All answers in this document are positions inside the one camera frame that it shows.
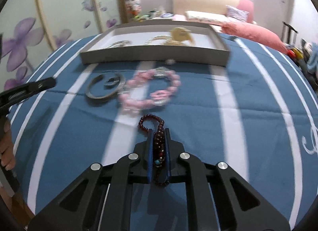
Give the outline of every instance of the bed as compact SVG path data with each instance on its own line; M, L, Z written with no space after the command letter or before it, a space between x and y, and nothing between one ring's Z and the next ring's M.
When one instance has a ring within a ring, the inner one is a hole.
M116 99L98 105L87 101L87 84L101 73L121 72L130 79L137 70L163 62L84 66L79 51L95 37L67 43L45 60L31 81L58 72L57 86L13 106L9 114L15 170L31 211L38 213L92 163L115 163L132 152L145 140L137 129L140 117L152 113L164 119L171 138L187 152L207 163L227 162L293 227L317 194L317 98L284 54L221 36L232 51L227 68L169 66L181 77L178 93L166 106L135 117L122 114ZM148 97L166 85L153 80L137 88L136 96ZM93 92L105 93L102 85ZM185 198L184 184L135 185L131 230L187 230Z
M215 21L218 23L211 24L211 26L220 33L220 22L228 21L225 17L227 5L248 12L246 22L256 24L254 21L254 4L249 0L173 0L174 20L187 21L189 20L190 14L194 14L195 18L201 17L202 19L209 18L209 15L215 16Z

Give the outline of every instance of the pink bead bracelet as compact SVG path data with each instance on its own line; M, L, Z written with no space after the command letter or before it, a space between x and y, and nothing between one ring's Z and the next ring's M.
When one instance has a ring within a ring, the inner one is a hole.
M150 96L152 99L135 100L130 97L131 89L144 85L148 80L155 77L168 78L171 81L171 86L165 90L157 90L151 93ZM123 91L119 93L118 99L126 109L142 110L154 106L163 106L169 101L170 96L178 90L180 84L180 76L174 70L169 70L166 67L140 71L125 83Z

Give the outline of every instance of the pink pillow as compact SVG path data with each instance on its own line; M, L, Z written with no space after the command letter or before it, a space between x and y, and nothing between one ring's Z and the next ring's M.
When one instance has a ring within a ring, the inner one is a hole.
M225 22L222 32L266 45L287 54L287 48L279 37L270 30L247 22Z

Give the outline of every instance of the human hand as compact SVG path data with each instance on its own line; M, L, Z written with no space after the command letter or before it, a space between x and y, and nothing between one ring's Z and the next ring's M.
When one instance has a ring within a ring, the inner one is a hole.
M16 164L13 155L13 142L11 137L10 121L7 120L4 124L4 136L0 141L1 165L6 170L11 170Z

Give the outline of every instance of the purple butterfly painting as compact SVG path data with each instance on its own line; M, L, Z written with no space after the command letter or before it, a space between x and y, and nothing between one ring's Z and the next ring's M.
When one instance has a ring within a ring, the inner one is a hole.
M108 21L106 21L106 26L107 26L108 28L111 28L112 26L115 26L116 23L117 23L117 20L116 20L116 19L108 20Z
M4 84L4 90L9 90L26 83L26 81L29 78L29 76L26 76L27 72L28 72L28 67L26 66L22 66L18 68L18 70L16 71L16 78L8 79Z
M63 46L64 44L68 43L68 42L72 42L72 39L69 39L69 37L72 35L72 31L69 29L64 29L61 31L60 35L57 36L53 36L56 46L59 48L61 46Z
M107 7L101 7L101 2L98 3L98 6L99 6L99 9L102 11L102 12L105 12L107 11ZM90 0L84 0L82 2L82 11L83 10L86 10L86 11L89 11L89 12L93 12L95 11L95 6L92 4L92 2Z
M84 24L84 29L86 29L88 26L90 26L90 24L91 24L91 21L90 21L90 20L88 20L87 22L85 22L85 24Z
M21 64L27 62L30 69L33 70L31 63L28 61L27 46L38 45L43 37L42 28L33 29L36 19L33 17L21 20L14 28L12 38L3 39L2 57L9 54L7 61L7 72L14 71Z

